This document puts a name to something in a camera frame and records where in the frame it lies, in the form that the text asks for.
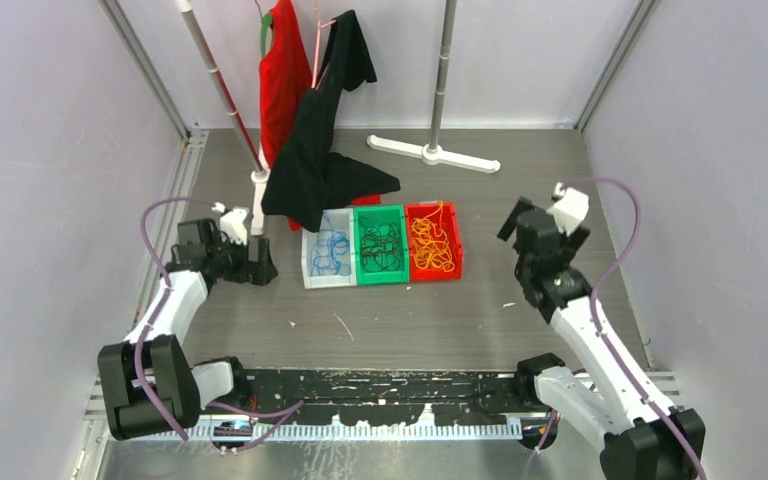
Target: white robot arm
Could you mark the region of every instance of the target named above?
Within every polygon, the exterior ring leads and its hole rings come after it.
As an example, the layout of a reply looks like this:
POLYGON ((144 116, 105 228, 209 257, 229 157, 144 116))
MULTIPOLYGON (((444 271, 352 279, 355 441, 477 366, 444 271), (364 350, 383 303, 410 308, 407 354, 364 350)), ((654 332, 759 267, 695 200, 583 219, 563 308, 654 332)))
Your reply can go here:
POLYGON ((242 365, 225 357, 190 367, 181 344, 199 306, 221 280, 266 285, 278 274, 269 254, 269 241, 258 239, 257 261, 249 260, 248 211, 216 204, 219 226, 212 219, 178 224, 178 243, 166 265, 169 284, 161 283, 136 327, 118 344, 98 355, 104 405, 111 434, 119 439, 169 431, 169 422, 136 381, 134 354, 140 336, 142 364, 150 388, 168 414, 183 427, 196 424, 207 404, 218 398, 229 403, 248 398, 242 365))
POLYGON ((517 364, 515 387, 520 401, 556 410, 599 452, 608 480, 695 478, 689 458, 655 408, 669 412, 669 420, 697 455, 702 450, 704 423, 692 409, 679 411, 649 381, 617 337, 598 299, 597 327, 591 314, 590 284, 570 266, 590 233, 581 226, 589 209, 588 197, 559 184, 553 199, 556 203, 543 210, 520 198, 498 237, 507 240, 516 231, 514 275, 526 300, 572 348, 598 390, 587 388, 563 360, 547 353, 517 364), (642 386, 645 395, 635 384, 642 386))

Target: white stand base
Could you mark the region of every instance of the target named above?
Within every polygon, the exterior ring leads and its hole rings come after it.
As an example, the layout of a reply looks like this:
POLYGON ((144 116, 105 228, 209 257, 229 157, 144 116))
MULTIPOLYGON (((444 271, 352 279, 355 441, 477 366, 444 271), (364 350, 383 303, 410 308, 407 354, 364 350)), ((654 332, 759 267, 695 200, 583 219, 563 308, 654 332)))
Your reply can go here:
POLYGON ((451 165, 453 167, 466 168, 467 170, 475 170, 476 172, 484 173, 498 172, 499 168, 502 166, 498 160, 485 160, 483 158, 470 157, 469 155, 447 152, 440 147, 437 148, 437 151, 432 152, 428 149, 428 145, 420 147, 419 145, 412 145, 410 143, 379 138, 375 135, 367 137, 366 143, 374 150, 405 155, 413 158, 421 158, 422 161, 428 165, 442 163, 444 165, 451 165))
POLYGON ((266 228, 266 217, 263 215, 263 207, 260 202, 263 201, 263 192, 266 191, 266 182, 269 181, 269 164, 266 163, 266 157, 263 156, 263 147, 258 151, 258 160, 263 166, 263 171, 252 172, 252 183, 254 184, 254 200, 252 201, 252 223, 251 234, 253 236, 263 235, 266 228))

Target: gray table surface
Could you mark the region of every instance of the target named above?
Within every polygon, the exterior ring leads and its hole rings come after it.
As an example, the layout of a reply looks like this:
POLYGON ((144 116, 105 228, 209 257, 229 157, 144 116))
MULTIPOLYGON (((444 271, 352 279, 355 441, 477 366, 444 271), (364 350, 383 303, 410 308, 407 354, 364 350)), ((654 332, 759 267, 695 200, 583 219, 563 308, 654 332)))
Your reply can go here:
MULTIPOLYGON (((305 290, 301 236, 289 230, 284 218, 270 217, 267 236, 279 277, 266 287, 214 287, 186 338, 190 363, 236 355, 247 367, 510 371, 519 360, 553 351, 577 366, 563 340, 522 298, 513 278, 515 253, 495 234, 519 196, 545 207, 555 182, 591 175, 581 135, 568 130, 443 131, 445 148, 502 162, 500 172, 487 175, 373 151, 365 142, 370 133, 424 144, 427 132, 340 130, 334 150, 399 177, 402 190, 385 195, 385 204, 453 202, 464 247, 463 278, 305 290)), ((193 195, 248 206, 251 167, 245 155, 233 131, 211 131, 193 195)), ((595 281, 615 253, 596 191, 584 191, 591 195, 586 224, 592 234, 575 266, 595 281)), ((187 215, 212 214, 193 206, 187 215)), ((619 275, 608 281, 602 300, 615 330, 644 363, 619 275)), ((219 457, 212 446, 197 442, 111 442, 99 478, 604 478, 597 453, 564 423, 556 444, 525 472, 529 453, 514 441, 355 442, 266 444, 235 458, 219 457)))
MULTIPOLYGON (((425 130, 338 130, 334 150, 401 180, 382 203, 453 202, 464 248, 458 281, 305 290, 301 234, 269 217, 267 236, 279 276, 266 287, 220 283, 193 320, 184 348, 190 362, 237 355, 254 367, 511 370, 517 361, 553 351, 578 360, 522 297, 513 277, 516 254, 495 238, 519 196, 544 207, 555 182, 591 175, 581 135, 571 130, 444 130, 441 145, 496 159, 483 174, 374 151, 376 135, 422 144, 425 130), (354 336, 351 340, 339 316, 354 336)), ((193 190, 197 197, 249 205, 251 166, 231 130, 210 132, 193 190)), ((574 265, 591 282, 614 260, 593 188, 590 239, 574 265)), ((211 215, 195 205, 188 217, 211 215)), ((632 355, 645 362, 637 324, 619 274, 603 289, 604 308, 632 355)))

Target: black shirt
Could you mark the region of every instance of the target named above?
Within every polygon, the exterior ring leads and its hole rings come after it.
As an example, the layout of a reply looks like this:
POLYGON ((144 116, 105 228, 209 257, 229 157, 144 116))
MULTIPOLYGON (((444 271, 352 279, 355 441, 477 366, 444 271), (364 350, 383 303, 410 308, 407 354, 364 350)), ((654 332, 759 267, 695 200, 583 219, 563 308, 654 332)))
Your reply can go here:
POLYGON ((398 191, 399 179, 331 152, 340 95, 378 80, 354 10, 331 26, 316 89, 299 104, 293 133, 281 148, 263 195, 263 212, 286 215, 318 232, 322 210, 353 199, 398 191))

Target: metal pole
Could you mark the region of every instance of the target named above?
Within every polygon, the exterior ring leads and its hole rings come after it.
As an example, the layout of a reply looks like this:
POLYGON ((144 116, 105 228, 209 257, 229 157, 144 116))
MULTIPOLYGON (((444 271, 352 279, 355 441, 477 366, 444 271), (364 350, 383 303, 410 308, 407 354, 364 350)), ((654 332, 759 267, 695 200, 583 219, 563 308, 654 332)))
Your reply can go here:
POLYGON ((593 87, 593 91, 590 93, 590 98, 587 99, 587 103, 584 105, 581 118, 578 119, 575 125, 575 128, 578 130, 582 132, 587 130, 590 120, 596 115, 596 110, 602 103, 602 99, 607 95, 608 88, 613 83, 614 77, 637 43, 637 38, 646 26, 649 17, 660 3, 661 0, 639 0, 637 9, 632 14, 631 20, 629 20, 616 48, 614 48, 614 53, 602 70, 599 81, 596 82, 596 86, 593 87))
POLYGON ((166 115, 181 135, 181 138, 186 139, 190 136, 186 125, 184 125, 184 119, 181 117, 181 113, 178 108, 175 107, 175 102, 172 101, 172 96, 169 95, 169 91, 166 86, 163 85, 163 81, 160 79, 160 75, 154 68, 151 59, 148 57, 148 53, 145 51, 142 42, 140 42, 137 33, 134 31, 134 27, 128 20, 128 16, 125 11, 122 10, 122 5, 119 4, 119 0, 99 0, 107 16, 110 18, 110 22, 113 24, 119 36, 122 38, 122 42, 125 43, 125 47, 131 54, 131 58, 134 59, 134 63, 137 64, 137 68, 142 73, 146 82, 149 84, 149 88, 154 94, 157 101, 166 111, 166 115))
MULTIPOLYGON (((189 7, 188 1, 179 0, 178 3, 179 5, 184 4, 185 6, 189 7)), ((234 99, 231 98, 231 92, 228 90, 228 85, 225 84, 225 79, 222 77, 222 72, 219 71, 219 67, 216 65, 216 61, 213 59, 213 54, 210 52, 207 39, 204 38, 204 34, 201 31, 201 27, 199 27, 198 20, 196 20, 196 15, 193 13, 192 7, 189 7, 186 10, 181 8, 181 15, 184 16, 184 21, 187 24, 187 28, 190 30, 190 34, 193 36, 193 40, 196 42, 196 46, 198 46, 199 53, 201 54, 202 60, 204 60, 207 71, 210 72, 210 77, 213 79, 213 84, 219 91, 223 103, 225 103, 225 109, 228 112, 228 116, 231 117, 234 123, 234 130, 237 132, 237 137, 239 137, 240 143, 243 145, 248 145, 249 151, 251 151, 252 165, 254 166, 255 172, 263 172, 263 166, 257 159, 257 150, 255 150, 254 144, 252 143, 251 138, 246 131, 246 126, 243 123, 243 118, 240 116, 240 112, 237 111, 237 106, 234 104, 234 99)))
POLYGON ((452 49, 452 30, 455 27, 455 7, 458 0, 446 0, 443 19, 443 40, 440 42, 440 63, 437 65, 437 90, 431 112, 431 140, 428 151, 434 153, 440 145, 440 124, 443 122, 443 100, 446 98, 446 76, 449 73, 449 51, 452 49))

